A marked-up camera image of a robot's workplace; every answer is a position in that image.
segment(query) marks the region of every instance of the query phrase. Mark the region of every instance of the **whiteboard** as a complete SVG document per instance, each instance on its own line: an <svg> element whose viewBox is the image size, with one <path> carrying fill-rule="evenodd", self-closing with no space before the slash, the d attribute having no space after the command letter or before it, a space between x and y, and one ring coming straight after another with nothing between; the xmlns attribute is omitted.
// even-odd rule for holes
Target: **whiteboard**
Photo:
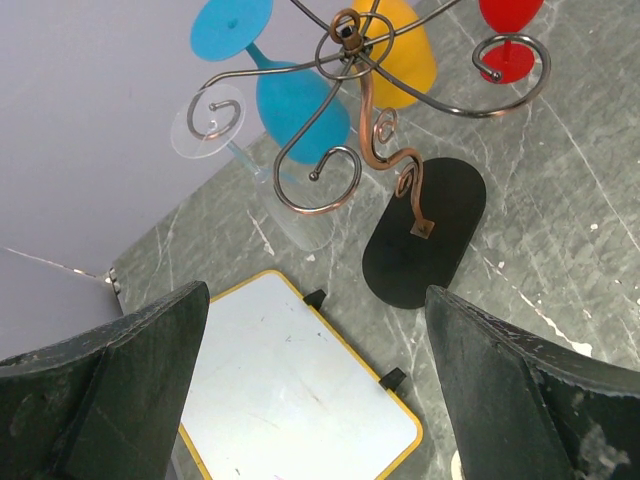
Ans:
<svg viewBox="0 0 640 480"><path fill-rule="evenodd" d="M181 433L214 480L384 478L423 431L378 380L266 271L212 301Z"/></svg>

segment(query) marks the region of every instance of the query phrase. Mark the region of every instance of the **wine glass holder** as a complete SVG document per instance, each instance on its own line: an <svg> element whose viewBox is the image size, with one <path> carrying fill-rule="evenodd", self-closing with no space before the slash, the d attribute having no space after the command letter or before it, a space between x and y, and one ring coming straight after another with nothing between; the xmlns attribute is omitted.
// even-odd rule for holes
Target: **wine glass holder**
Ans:
<svg viewBox="0 0 640 480"><path fill-rule="evenodd" d="M436 223L432 219L425 218L423 215L424 204L422 202L423 196L423 180L424 180L424 165L420 153L411 147L400 148L395 153L384 156L379 153L376 148L377 145L386 144L394 135L397 128L398 114L394 108L385 108L373 119L374 106L373 106L373 76L372 73L376 72L382 78L390 82L393 86L401 89L402 91L415 97L417 100L429 105L430 107L450 115L482 119L492 118L510 113L519 107L522 107L530 103L536 96L540 94L544 86L546 85L550 71L551 71L551 58L549 52L545 46L535 38L521 34L521 33L502 33L493 35L486 40L480 42L472 53L472 63L484 78L488 79L492 83L500 83L502 79L502 72L491 68L486 64L482 58L483 53L492 46L497 44L515 43L525 45L536 52L541 69L538 74L538 79L527 93L520 96L517 100L512 101L506 105L493 108L493 109L469 109L457 107L443 103L426 93L420 92L411 87L407 83L403 82L396 76L389 73L382 66L385 58L391 52L394 41L401 35L406 34L416 28L420 28L429 21L437 18L445 13L451 7L458 4L461 0L449 0L447 3L439 6L431 13L418 18L417 20L409 23L401 28L394 28L391 20L384 15L377 12L380 0L374 0L370 11L358 13L357 11L346 8L339 11L333 18L330 24L325 23L322 19L316 16L307 6L305 6L300 0L290 0L304 15L312 20L318 27L320 27L324 33L322 34L317 47L315 49L315 55L313 60L302 63L299 65L287 66L282 68L268 68L268 69L252 69L242 71L225 72L216 75L209 79L201 89L196 93L191 101L187 114L187 123L190 132L200 140L207 140L209 138L216 138L222 135L233 127L234 120L237 121L239 115L234 115L231 119L231 123L226 126L218 126L218 130L213 133L203 134L197 131L193 125L192 115L193 111L198 104L198 101L204 91L215 85L216 83L236 77L248 77L254 75L278 75L285 74L294 71L300 71L304 69L314 68L327 80L333 82L330 88L329 94L318 107L313 115L304 123L300 130L281 148L277 154L273 164L273 183L275 194L278 199L285 204L291 210L298 212L302 215L319 215L328 213L332 210L339 208L355 193L362 175L362 160L373 170L385 171L393 167L396 167L400 162L404 160L410 160L410 162L404 167L399 174L397 183L395 186L394 195L396 198L402 198L407 193L411 192L409 196L411 204L411 212L414 217L413 226L410 227L411 235L419 237L421 239L429 239L434 228L437 228ZM375 38L367 37L367 29L371 22L376 19L386 25L386 33L379 35ZM325 43L331 39L333 42L340 46L340 50L332 55L322 56L322 50ZM382 42L386 42L384 45L383 53L377 58L373 59L371 53L373 47ZM327 65L339 62L341 68L336 69L338 73L331 72L327 68ZM358 128L358 142L360 147L360 154L353 148L347 145L336 145L330 148L321 160L315 165L313 170L308 174L308 179L312 182L317 182L322 174L322 171L327 162L337 154L345 155L353 165L353 175L351 182L347 189L328 203L324 205L299 205L287 197L283 191L280 182L281 166L287 154L294 147L296 142L311 128L316 120L327 109L331 101L336 97L340 87L344 82L351 80L358 80L360 83L360 115L359 115L359 128ZM233 107L237 108L233 102L212 104L210 109L215 110L217 108ZM466 249L466 245L462 248L462 253ZM457 263L453 265L453 269L457 268Z"/></svg>

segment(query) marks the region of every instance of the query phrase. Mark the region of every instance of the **wine glass base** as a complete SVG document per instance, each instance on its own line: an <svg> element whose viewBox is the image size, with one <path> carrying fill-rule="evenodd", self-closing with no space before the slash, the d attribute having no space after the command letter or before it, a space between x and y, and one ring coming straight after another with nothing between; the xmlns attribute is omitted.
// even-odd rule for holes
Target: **wine glass base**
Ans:
<svg viewBox="0 0 640 480"><path fill-rule="evenodd" d="M245 112L244 95L239 89L221 83L211 85L196 93L176 114L171 125L171 145L184 158L214 155L238 134ZM226 161L225 157L217 159Z"/></svg>
<svg viewBox="0 0 640 480"><path fill-rule="evenodd" d="M267 26L273 0L211 0L191 27L191 50L219 62L244 51Z"/></svg>
<svg viewBox="0 0 640 480"><path fill-rule="evenodd" d="M482 218L487 193L482 176L462 160L424 162L421 207L435 222L429 238L411 233L410 195L389 201L362 256L362 273L383 302L424 308L430 285L448 287Z"/></svg>
<svg viewBox="0 0 640 480"><path fill-rule="evenodd" d="M507 47L500 45L490 50L482 59L489 67L502 72L502 80L497 83L515 83L522 80L533 70L535 57L533 51L524 45L512 43L508 48L509 52L505 52ZM488 75L482 74L485 80L493 82Z"/></svg>

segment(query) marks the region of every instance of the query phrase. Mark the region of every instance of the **wine glass stem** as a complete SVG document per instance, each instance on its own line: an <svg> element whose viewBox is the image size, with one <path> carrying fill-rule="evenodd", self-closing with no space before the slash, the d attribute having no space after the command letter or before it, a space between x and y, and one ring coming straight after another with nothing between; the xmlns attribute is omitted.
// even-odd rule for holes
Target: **wine glass stem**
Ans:
<svg viewBox="0 0 640 480"><path fill-rule="evenodd" d="M502 60L504 60L505 62L508 62L510 56L511 56L511 40L506 40L504 42L504 46L502 47Z"/></svg>
<svg viewBox="0 0 640 480"><path fill-rule="evenodd" d="M264 53L260 51L257 45L253 42L246 48L247 53L251 56L251 59L256 64L256 67L260 69L269 68L273 62L269 60Z"/></svg>
<svg viewBox="0 0 640 480"><path fill-rule="evenodd" d="M249 157L249 155L247 155L237 143L231 140L227 144L227 148L231 151L231 153L233 153L235 158L238 159L238 161L242 164L243 167L249 170L253 175L258 174L258 172L260 171L260 167L256 165L256 163L251 159L251 157Z"/></svg>

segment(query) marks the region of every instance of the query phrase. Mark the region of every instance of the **gray marble table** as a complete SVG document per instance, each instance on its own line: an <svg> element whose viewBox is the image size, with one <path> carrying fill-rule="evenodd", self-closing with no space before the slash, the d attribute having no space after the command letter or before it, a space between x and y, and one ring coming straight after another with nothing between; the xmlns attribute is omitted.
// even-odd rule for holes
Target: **gray marble table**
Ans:
<svg viewBox="0 0 640 480"><path fill-rule="evenodd" d="M435 6L424 1L418 10ZM537 335L636 370L639 24L636 0L547 1L526 29L548 46L554 62L541 97L495 120L452 118L414 105L400 112L392 145L413 145L425 158L461 158L485 179L486 212L451 286L454 293ZM431 92L437 98L490 106L526 87L478 78L471 51L492 32L477 2L462 2L428 27L439 64ZM341 92L354 118L356 92L355 84ZM276 152L266 137L249 150L263 165ZM336 185L348 175L339 170L333 172L342 174ZM303 292L324 288L326 317L365 360L379 373L399 366L410 377L400 394L423 422L425 439L392 478L450 478L456 447L424 313L383 304L361 272L363 249L393 184L394 172L366 171L358 193L338 211L333 242L310 256L267 217L251 178L232 163L115 268L129 311L192 279L206 280L215 294L268 268L282 271Z"/></svg>

